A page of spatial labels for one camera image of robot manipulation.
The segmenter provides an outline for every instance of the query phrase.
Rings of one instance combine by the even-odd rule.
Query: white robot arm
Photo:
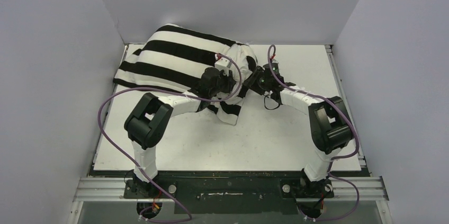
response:
[[[273,64],[273,67],[277,77],[283,82],[277,64]],[[198,86],[185,92],[185,95],[210,100],[219,92],[229,93],[235,83],[232,74],[227,75],[223,70],[208,68]],[[260,95],[268,93],[270,98],[277,103],[291,106],[309,116],[315,154],[303,171],[310,182],[325,179],[328,176],[331,159],[337,156],[341,149],[353,139],[351,130],[339,114],[323,100],[309,94],[285,89],[279,85],[268,65],[257,66],[243,85]],[[300,90],[292,83],[287,83],[287,85]],[[329,100],[347,116],[346,108],[340,97],[335,96]],[[156,145],[161,140],[170,117],[202,111],[208,105],[209,102],[186,96],[156,97],[147,93],[142,97],[125,122],[125,129],[128,132],[128,137],[132,140],[136,161],[150,178],[157,175]],[[133,179],[142,190],[150,190],[149,181],[137,167],[134,169]]]

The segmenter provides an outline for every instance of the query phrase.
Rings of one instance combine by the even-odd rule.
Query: striped cloth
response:
[[[216,53],[231,57],[239,66],[243,80],[257,66],[257,58],[248,45],[167,24],[159,28],[142,49],[126,57],[115,74],[114,83],[183,93],[195,86],[206,68],[214,66]],[[230,69],[237,87],[238,73],[234,66]],[[235,97],[212,103],[208,109],[221,121],[235,125],[247,91],[242,86]],[[226,96],[219,93],[215,98]]]

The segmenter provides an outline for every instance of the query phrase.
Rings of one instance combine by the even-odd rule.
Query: cable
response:
[[[276,109],[278,109],[281,105],[278,103],[277,104],[277,107],[275,107],[275,108],[272,108],[272,109],[269,109],[267,106],[266,106],[266,99],[269,97],[269,95],[264,95],[264,108],[265,109],[267,109],[267,110],[276,110]]]
[[[113,98],[115,98],[116,96],[120,95],[120,94],[124,94],[127,92],[131,92],[131,91],[154,91],[154,92],[160,92],[160,93],[167,93],[167,94],[171,94],[171,95],[177,95],[177,96],[186,96],[189,98],[193,98],[195,100],[199,100],[199,101],[206,101],[206,102],[222,102],[222,101],[226,101],[228,99],[230,99],[231,97],[233,97],[234,95],[237,94],[237,92],[240,90],[241,88],[241,84],[242,84],[242,76],[241,76],[241,71],[240,68],[238,67],[238,65],[228,56],[225,55],[220,55],[222,57],[225,57],[226,59],[228,59],[236,68],[237,68],[237,72],[239,74],[239,83],[237,85],[237,88],[235,89],[235,91],[233,91],[231,94],[229,94],[226,98],[223,98],[221,100],[208,100],[205,98],[200,98],[197,96],[190,96],[190,95],[185,95],[182,93],[174,93],[174,92],[170,92],[170,91],[166,91],[166,90],[160,90],[160,89],[156,89],[156,88],[152,88],[152,87],[136,87],[136,88],[130,88],[130,89],[125,89],[122,91],[119,91],[111,96],[109,96],[101,105],[100,108],[98,110],[98,114],[97,114],[97,123],[98,126],[100,128],[100,132],[101,134],[104,136],[104,138],[106,138],[106,140],[112,144],[113,147],[115,147],[119,152],[121,152],[122,154],[124,154],[128,159],[130,159],[135,166],[141,171],[142,175],[156,188],[158,188],[160,191],[162,191],[162,193],[164,193],[168,198],[170,198],[171,200],[173,200],[177,205],[179,205],[179,207],[181,207],[188,215],[187,219],[180,219],[180,220],[151,220],[151,219],[146,219],[149,222],[153,222],[153,223],[180,223],[180,222],[185,222],[185,221],[190,221],[192,220],[192,214],[189,212],[189,210],[180,203],[180,201],[178,201],[176,198],[174,198],[170,193],[168,193],[167,191],[165,191],[164,189],[162,189],[162,187],[160,187],[157,183],[155,183],[148,175],[147,173],[145,173],[145,171],[142,169],[142,167],[139,165],[139,163],[133,158],[131,157],[125,150],[123,150],[120,146],[118,146],[114,141],[112,141],[112,139],[107,135],[106,131],[103,128],[102,125],[102,119],[101,119],[101,114],[103,113],[103,109],[104,106],[106,106],[106,104],[112,100]]]
[[[326,194],[321,194],[321,198],[312,206],[312,209],[317,207],[317,205],[319,205],[321,203],[321,208],[323,206],[324,203],[324,199],[331,193],[332,191],[328,191]]]
[[[270,57],[270,53],[271,53],[271,49],[272,49],[272,48],[273,48],[273,55]],[[343,112],[342,112],[342,111],[341,111],[341,110],[340,110],[340,109],[339,109],[339,108],[338,108],[332,101],[330,101],[328,98],[326,98],[326,97],[324,97],[324,96],[321,96],[321,95],[318,95],[318,94],[312,94],[312,93],[308,93],[308,92],[306,92],[306,91],[293,89],[293,88],[287,86],[286,84],[284,84],[282,81],[280,81],[279,78],[276,76],[276,73],[274,72],[274,70],[273,70],[273,65],[272,65],[272,58],[275,56],[275,54],[276,54],[276,46],[275,46],[275,45],[271,45],[271,46],[268,48],[267,58],[268,58],[268,66],[270,67],[270,71],[271,71],[271,74],[273,75],[274,79],[275,79],[280,85],[282,85],[284,88],[286,88],[286,89],[288,89],[288,90],[291,90],[291,91],[293,91],[293,92],[299,92],[299,93],[302,93],[302,94],[307,94],[307,95],[309,95],[309,96],[311,96],[311,97],[319,98],[319,99],[325,101],[326,103],[328,103],[333,109],[335,109],[335,111],[337,111],[337,113],[340,115],[340,117],[343,118],[343,120],[346,122],[346,124],[348,125],[349,129],[351,130],[352,135],[354,135],[354,140],[355,140],[355,150],[354,150],[354,152],[352,152],[352,153],[350,153],[350,154],[348,154],[348,155],[335,156],[335,157],[331,158],[331,159],[330,159],[331,162],[329,163],[329,167],[328,167],[328,169],[327,169],[327,173],[329,174],[330,177],[332,177],[332,178],[334,178],[334,179],[337,179],[337,180],[340,180],[340,181],[347,182],[347,183],[349,183],[350,185],[352,185],[352,187],[354,187],[355,192],[357,193],[357,200],[356,200],[356,202],[355,202],[355,205],[354,205],[354,207],[353,207],[349,212],[345,213],[344,215],[342,215],[342,216],[340,216],[340,217],[334,217],[334,218],[328,218],[328,219],[317,219],[317,220],[313,219],[313,220],[314,220],[314,221],[328,221],[328,220],[339,220],[339,219],[342,219],[342,218],[344,218],[344,217],[350,215],[351,213],[353,213],[353,212],[355,211],[355,209],[357,209],[358,203],[359,203],[359,201],[360,201],[360,193],[359,193],[359,191],[358,191],[357,186],[355,186],[354,183],[352,183],[352,182],[349,181],[349,180],[346,180],[346,179],[343,179],[343,178],[340,178],[340,177],[337,177],[337,176],[332,175],[332,174],[330,173],[330,170],[331,170],[331,168],[332,168],[332,163],[333,163],[334,160],[336,160],[336,159],[350,158],[350,157],[352,157],[352,156],[354,156],[354,155],[356,155],[356,154],[358,153],[358,150],[360,149],[360,141],[359,141],[357,132],[355,131],[355,128],[354,128],[354,126],[352,125],[351,121],[350,121],[350,120],[345,116],[345,114],[344,114],[344,113],[343,113]]]
[[[125,173],[125,176],[123,177],[123,181],[125,182],[125,184],[126,184],[126,177],[128,176],[128,174],[129,174],[131,171],[134,171],[134,169],[128,170],[128,171]]]
[[[156,207],[156,199],[160,198],[161,195],[162,195],[162,191],[159,191],[159,194],[153,198],[152,209],[154,209],[154,207]]]

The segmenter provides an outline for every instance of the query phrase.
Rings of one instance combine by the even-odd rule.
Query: white table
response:
[[[130,44],[128,54],[142,46]],[[251,46],[259,65],[266,64],[268,46]],[[287,82],[324,96],[338,95],[324,46],[279,45],[276,59]],[[116,91],[123,89],[126,87],[118,86]],[[131,141],[123,124],[143,94],[133,91],[116,97],[105,125],[106,133],[131,155]],[[274,107],[276,103],[267,100],[267,105]],[[354,149],[351,141],[340,154],[349,154]],[[162,171],[300,171],[312,153],[307,116],[286,106],[266,110],[263,97],[249,91],[235,126],[222,123],[207,110],[171,118],[157,145],[156,164]],[[102,136],[94,170],[127,171],[133,168],[133,163]],[[359,171],[361,168],[354,156],[336,161],[333,170]]]

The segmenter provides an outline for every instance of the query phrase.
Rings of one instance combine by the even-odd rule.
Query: screw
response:
[[[171,194],[175,193],[175,192],[176,192],[176,186],[173,185],[173,184],[170,185],[170,186],[168,187],[168,192],[171,193]]]
[[[290,185],[284,184],[284,186],[282,186],[282,191],[285,192],[285,193],[289,193],[290,192]]]

